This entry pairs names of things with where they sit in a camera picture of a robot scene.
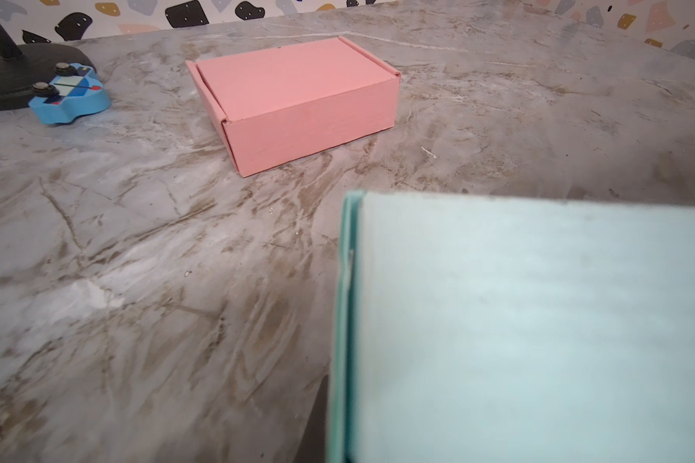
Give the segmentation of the mint paper box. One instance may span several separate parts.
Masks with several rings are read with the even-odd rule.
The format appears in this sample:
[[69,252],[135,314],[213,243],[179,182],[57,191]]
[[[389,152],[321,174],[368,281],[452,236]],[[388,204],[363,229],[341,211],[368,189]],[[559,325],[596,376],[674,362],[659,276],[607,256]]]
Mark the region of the mint paper box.
[[355,191],[329,462],[695,462],[695,206]]

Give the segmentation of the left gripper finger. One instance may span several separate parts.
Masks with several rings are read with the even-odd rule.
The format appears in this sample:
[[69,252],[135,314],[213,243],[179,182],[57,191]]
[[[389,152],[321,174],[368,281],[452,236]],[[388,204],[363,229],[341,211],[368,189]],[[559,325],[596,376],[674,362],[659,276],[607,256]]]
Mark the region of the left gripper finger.
[[324,463],[329,376],[320,382],[306,428],[293,463]]

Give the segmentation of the pink paper box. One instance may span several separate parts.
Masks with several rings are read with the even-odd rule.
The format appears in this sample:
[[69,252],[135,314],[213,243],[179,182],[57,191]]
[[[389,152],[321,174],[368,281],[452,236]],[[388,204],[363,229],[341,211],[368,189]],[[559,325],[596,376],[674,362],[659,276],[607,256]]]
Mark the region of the pink paper box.
[[186,66],[242,177],[395,123],[401,73],[344,37]]

